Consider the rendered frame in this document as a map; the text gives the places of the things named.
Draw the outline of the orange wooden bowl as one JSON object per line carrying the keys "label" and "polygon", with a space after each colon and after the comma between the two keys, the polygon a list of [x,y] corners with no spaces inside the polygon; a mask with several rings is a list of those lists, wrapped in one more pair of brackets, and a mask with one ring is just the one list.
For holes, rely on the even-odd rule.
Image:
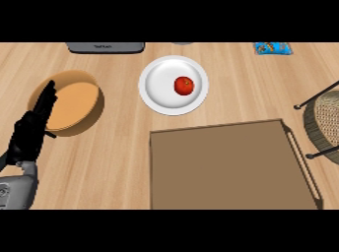
{"label": "orange wooden bowl", "polygon": [[101,118],[105,108],[104,92],[95,77],[86,71],[63,71],[37,86],[28,101],[28,110],[36,107],[49,81],[55,81],[57,102],[46,131],[58,137],[71,137],[88,131]]}

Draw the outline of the blue snack bag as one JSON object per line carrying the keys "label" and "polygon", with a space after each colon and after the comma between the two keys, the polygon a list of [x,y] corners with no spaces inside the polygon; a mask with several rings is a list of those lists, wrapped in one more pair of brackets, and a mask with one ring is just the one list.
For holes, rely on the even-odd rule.
{"label": "blue snack bag", "polygon": [[288,42],[255,42],[254,47],[258,55],[293,54],[293,49]]}

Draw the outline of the brown wooden tray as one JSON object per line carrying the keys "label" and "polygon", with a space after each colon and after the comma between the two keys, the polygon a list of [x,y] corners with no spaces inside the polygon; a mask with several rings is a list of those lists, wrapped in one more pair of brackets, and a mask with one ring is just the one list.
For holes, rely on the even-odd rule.
{"label": "brown wooden tray", "polygon": [[323,208],[280,119],[150,134],[154,210]]}

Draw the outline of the red tomato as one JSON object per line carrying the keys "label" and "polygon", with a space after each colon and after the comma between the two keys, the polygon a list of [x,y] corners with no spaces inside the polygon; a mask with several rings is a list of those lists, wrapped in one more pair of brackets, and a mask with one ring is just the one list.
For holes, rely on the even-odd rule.
{"label": "red tomato", "polygon": [[191,78],[179,77],[175,81],[175,91],[179,95],[190,95],[194,92],[196,84]]}

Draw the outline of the wicker tiered basket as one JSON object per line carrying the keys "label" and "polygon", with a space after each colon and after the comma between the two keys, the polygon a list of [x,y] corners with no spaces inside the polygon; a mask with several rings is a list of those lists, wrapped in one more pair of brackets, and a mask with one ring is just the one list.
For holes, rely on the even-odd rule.
{"label": "wicker tiered basket", "polygon": [[295,105],[295,109],[302,108],[304,129],[317,148],[317,153],[305,157],[328,157],[339,165],[339,81]]}

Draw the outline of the white plate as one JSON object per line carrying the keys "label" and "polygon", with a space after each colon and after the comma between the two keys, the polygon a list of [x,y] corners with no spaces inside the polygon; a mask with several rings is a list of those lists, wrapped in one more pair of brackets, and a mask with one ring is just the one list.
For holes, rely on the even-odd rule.
{"label": "white plate", "polygon": [[[181,95],[175,87],[177,83],[184,83],[184,79],[194,84],[193,92],[187,95]],[[138,89],[144,103],[157,113],[184,115],[206,101],[211,90],[208,72],[191,58],[179,55],[163,56],[145,66]]]}

